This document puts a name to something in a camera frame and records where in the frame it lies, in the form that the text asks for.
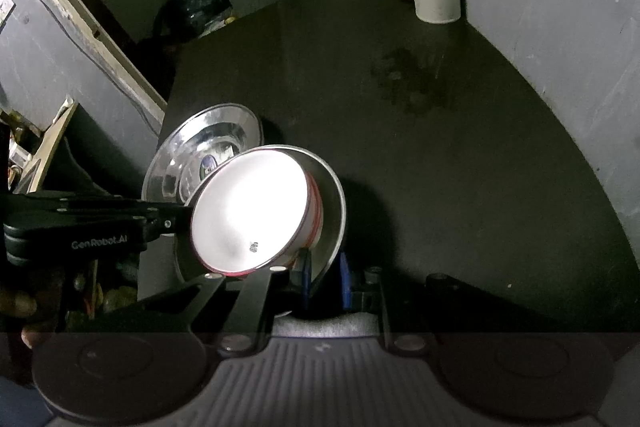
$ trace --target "power outlet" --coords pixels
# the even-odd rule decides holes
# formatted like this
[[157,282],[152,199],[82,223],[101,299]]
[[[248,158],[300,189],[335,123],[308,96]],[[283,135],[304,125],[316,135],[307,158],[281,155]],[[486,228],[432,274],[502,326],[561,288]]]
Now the power outlet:
[[0,0],[0,28],[4,25],[4,21],[15,7],[12,0]]

